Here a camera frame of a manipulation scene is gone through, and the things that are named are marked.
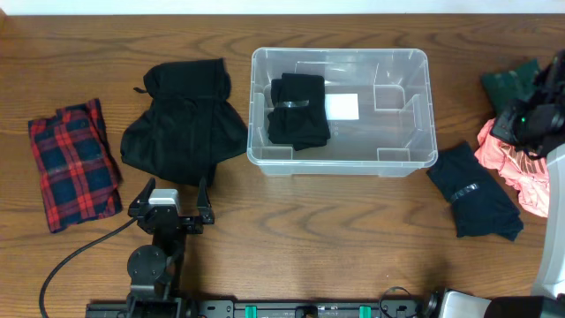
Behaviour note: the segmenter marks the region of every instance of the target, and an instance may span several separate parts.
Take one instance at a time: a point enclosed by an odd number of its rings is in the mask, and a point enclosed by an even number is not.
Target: white label
[[[326,94],[328,120],[359,120],[357,94]]]

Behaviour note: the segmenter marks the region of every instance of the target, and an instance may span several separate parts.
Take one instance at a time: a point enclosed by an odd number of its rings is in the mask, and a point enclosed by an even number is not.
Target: black folded clothing
[[[247,128],[226,101],[222,59],[160,64],[143,81],[154,99],[124,132],[124,163],[179,184],[206,177],[210,185],[217,163],[245,152]]]
[[[326,146],[330,137],[326,119],[324,78],[284,73],[271,81],[275,110],[267,115],[268,138],[275,144],[292,144],[295,150]],[[287,102],[297,106],[287,107]]]
[[[467,142],[441,151],[427,175],[451,202],[458,238],[496,233],[514,241],[524,228],[520,210],[478,163]]]

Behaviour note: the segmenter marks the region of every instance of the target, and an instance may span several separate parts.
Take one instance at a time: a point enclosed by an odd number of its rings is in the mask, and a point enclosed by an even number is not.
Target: plastic storage bin
[[[285,72],[323,76],[327,108],[328,95],[357,97],[337,105],[354,118],[328,120],[331,139],[325,147],[294,151],[268,139],[271,80]],[[438,152],[426,54],[420,49],[257,49],[247,156],[267,175],[405,177],[432,166]]]

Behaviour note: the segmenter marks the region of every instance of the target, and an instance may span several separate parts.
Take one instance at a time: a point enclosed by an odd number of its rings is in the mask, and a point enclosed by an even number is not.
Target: wooden table
[[[37,317],[47,274],[129,219],[123,212],[50,234],[27,120],[99,97],[119,161],[124,129],[150,103],[132,88],[155,64],[225,57],[230,102],[247,118],[258,47],[420,48],[430,61],[438,147],[477,146],[493,117],[479,75],[533,57],[545,65],[564,31],[563,17],[551,15],[8,17],[0,35],[0,316]],[[127,207],[149,175],[119,168]],[[195,188],[158,186],[176,187],[185,211],[195,207]],[[371,299],[392,285],[424,294],[439,284],[480,297],[526,295],[546,228],[523,212],[515,243],[456,238],[448,204],[423,170],[267,178],[241,155],[218,166],[209,194],[216,225],[189,238],[183,287],[238,299]],[[80,317],[91,299],[124,299],[127,259],[150,241],[132,226],[72,260],[49,287],[51,316]]]

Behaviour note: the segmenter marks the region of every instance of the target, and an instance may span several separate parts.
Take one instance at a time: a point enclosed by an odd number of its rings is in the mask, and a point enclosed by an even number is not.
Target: red plaid shirt
[[[122,210],[120,174],[109,154],[98,99],[31,120],[28,128],[51,232]]]

